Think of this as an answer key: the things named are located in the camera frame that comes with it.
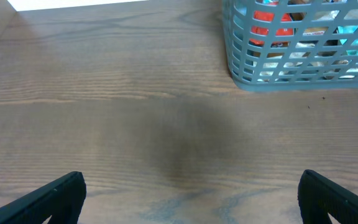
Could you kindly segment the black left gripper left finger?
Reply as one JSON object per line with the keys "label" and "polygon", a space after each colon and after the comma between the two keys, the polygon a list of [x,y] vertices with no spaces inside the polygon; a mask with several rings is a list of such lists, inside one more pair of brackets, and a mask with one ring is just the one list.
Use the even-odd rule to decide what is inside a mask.
{"label": "black left gripper left finger", "polygon": [[70,172],[0,208],[0,224],[77,224],[86,198],[83,174]]}

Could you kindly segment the beige snack bag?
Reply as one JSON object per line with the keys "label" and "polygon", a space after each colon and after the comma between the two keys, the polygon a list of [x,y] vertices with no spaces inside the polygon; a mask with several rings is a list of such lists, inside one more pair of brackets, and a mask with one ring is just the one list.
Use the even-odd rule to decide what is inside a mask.
{"label": "beige snack bag", "polygon": [[288,68],[301,68],[303,65],[306,67],[323,67],[326,65],[325,61],[310,61],[304,62],[302,59],[307,59],[311,52],[291,52],[289,53],[287,60],[282,60],[283,52],[272,52],[267,54],[268,62],[264,62],[262,65],[262,71],[259,72],[258,83],[269,83],[270,77],[275,74],[278,69],[278,76],[295,75],[295,70],[289,70]]}

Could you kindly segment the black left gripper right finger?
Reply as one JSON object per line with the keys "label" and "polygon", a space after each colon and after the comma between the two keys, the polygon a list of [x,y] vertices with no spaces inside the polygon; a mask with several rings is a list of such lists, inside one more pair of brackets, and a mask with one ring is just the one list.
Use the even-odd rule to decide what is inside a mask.
{"label": "black left gripper right finger", "polygon": [[358,195],[313,170],[305,170],[298,184],[298,204],[304,224],[358,223]]}

